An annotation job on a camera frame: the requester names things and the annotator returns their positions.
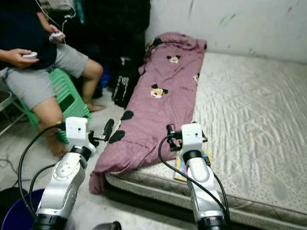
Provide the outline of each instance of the black cable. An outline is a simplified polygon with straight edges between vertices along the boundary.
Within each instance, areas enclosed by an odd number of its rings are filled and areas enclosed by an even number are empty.
[[[8,164],[11,166],[11,169],[14,171],[14,173],[18,176],[18,172],[14,169],[13,167],[13,163],[7,158],[7,159],[4,159],[4,158],[1,158],[0,161],[5,161],[7,162],[6,165],[0,165],[0,168],[4,169]],[[31,179],[24,179],[23,182],[26,182],[26,181],[31,181]],[[18,179],[16,180],[16,182],[11,186],[11,188],[13,188],[15,185],[17,185],[18,183]]]
[[[24,179],[23,182],[31,181],[31,179]],[[11,186],[13,188],[15,185],[18,184],[18,180]]]
[[[14,169],[14,167],[13,167],[13,163],[12,163],[9,159],[0,158],[0,161],[5,161],[5,162],[7,162],[7,164],[4,165],[4,166],[0,165],[0,167],[1,167],[2,169],[4,169],[4,168],[9,164],[9,165],[11,166],[12,170],[14,171],[14,173],[16,173],[16,175],[18,175],[17,171],[16,171],[16,170]]]
[[[23,166],[23,161],[24,161],[24,157],[25,154],[28,152],[28,150],[30,149],[30,147],[33,145],[33,143],[41,136],[43,135],[45,132],[47,132],[48,130],[52,129],[52,128],[59,128],[60,124],[54,125],[54,126],[50,126],[46,129],[44,129],[42,132],[40,132],[39,134],[37,134],[37,136],[30,142],[30,144],[28,144],[28,146],[25,148],[25,150],[23,151],[20,160],[19,160],[19,167],[18,167],[18,187],[19,187],[19,192],[21,195],[21,199],[25,205],[25,207],[28,209],[28,211],[30,212],[31,216],[34,218],[35,217],[35,212],[33,212],[33,210],[30,208],[29,204],[27,203],[24,194],[23,194],[23,185],[22,185],[22,180],[21,180],[21,173],[22,173],[22,166]]]
[[[225,207],[226,207],[226,214],[227,214],[228,221],[230,222],[229,206],[228,206],[228,201],[227,201],[227,197],[226,197],[226,193],[225,193],[224,187],[222,185],[222,182],[218,178],[218,176],[215,173],[213,173],[213,174],[214,174],[214,177],[217,180],[217,182],[219,183],[219,186],[220,186],[220,188],[222,190],[222,194],[223,194],[223,198],[224,198],[224,203],[225,203]]]
[[[35,183],[35,180],[37,179],[37,177],[39,176],[39,174],[41,172],[43,172],[44,170],[46,169],[49,169],[49,168],[52,168],[54,167],[56,164],[51,164],[51,165],[48,165],[42,169],[40,169],[36,174],[35,176],[33,177],[32,181],[31,181],[31,185],[30,185],[30,189],[29,189],[29,201],[30,201],[30,208],[32,209],[32,211],[35,213],[35,209],[33,207],[33,202],[32,202],[32,192],[33,192],[33,187],[34,187],[34,183]]]
[[[174,170],[175,172],[179,173],[180,175],[182,175],[183,177],[185,177],[187,180],[191,181],[192,183],[194,183],[196,186],[198,186],[200,189],[202,189],[204,192],[206,192],[219,206],[220,208],[222,209],[222,211],[224,212],[224,214],[226,215],[227,219],[228,219],[228,216],[229,214],[226,212],[226,209],[225,207],[223,206],[223,204],[212,194],[210,193],[205,187],[203,187],[201,184],[199,184],[197,181],[193,180],[192,178],[190,178],[189,176],[187,176],[185,173],[181,172],[180,170],[176,169],[175,167],[173,167],[172,165],[168,164],[162,157],[162,154],[161,154],[161,148],[162,148],[162,144],[163,142],[172,137],[172,135],[167,135],[166,137],[164,137],[162,139],[162,141],[160,142],[159,144],[159,148],[158,148],[158,155],[159,155],[159,158],[161,160],[161,162],[163,164],[165,164],[168,168]]]

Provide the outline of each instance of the leg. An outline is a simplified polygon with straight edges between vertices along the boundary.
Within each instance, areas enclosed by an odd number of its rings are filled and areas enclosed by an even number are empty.
[[[46,70],[9,69],[5,81],[10,90],[38,116],[40,131],[62,121],[62,111]],[[50,130],[46,133],[47,142],[54,155],[62,155],[65,146],[57,139],[56,132]]]
[[[51,97],[35,106],[33,112],[40,120],[39,131],[63,121],[63,113],[55,97]],[[47,131],[46,138],[53,155],[62,156],[66,150],[65,145],[58,140],[57,131],[57,129]]]
[[[87,61],[85,70],[82,72],[82,76],[84,77],[82,98],[91,112],[99,111],[105,108],[105,106],[92,104],[92,97],[102,73],[102,66],[91,59]]]
[[[55,66],[67,71],[76,78],[83,76],[82,98],[84,102],[91,112],[104,109],[104,106],[92,104],[95,88],[103,73],[102,66],[68,45],[60,44],[57,47]]]

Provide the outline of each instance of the knee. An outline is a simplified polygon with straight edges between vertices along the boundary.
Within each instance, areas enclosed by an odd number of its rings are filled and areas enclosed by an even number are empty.
[[[90,65],[91,68],[88,71],[87,78],[98,81],[101,78],[104,70],[99,63],[93,60],[90,60],[90,64],[91,64]]]
[[[46,117],[43,121],[41,121],[46,127],[56,125],[61,123],[64,119],[63,113],[53,114],[52,116]]]
[[[96,63],[96,66],[95,66],[95,69],[94,69],[95,79],[99,80],[101,78],[103,72],[104,72],[103,67],[99,63]]]

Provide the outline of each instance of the gray shorts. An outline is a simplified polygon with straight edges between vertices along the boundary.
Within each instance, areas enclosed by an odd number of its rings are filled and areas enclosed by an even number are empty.
[[[38,70],[5,68],[0,71],[0,75],[10,90],[33,109],[46,99],[55,96],[48,73],[52,68],[61,68],[78,78],[84,71],[87,61],[88,56],[68,45],[59,44],[56,61],[49,68]]]

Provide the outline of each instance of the white mattress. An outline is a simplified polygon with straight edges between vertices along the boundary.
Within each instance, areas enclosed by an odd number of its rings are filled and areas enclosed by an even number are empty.
[[[201,123],[231,219],[263,229],[307,230],[307,65],[207,53],[194,120]],[[191,208],[185,183],[162,164],[112,185]]]

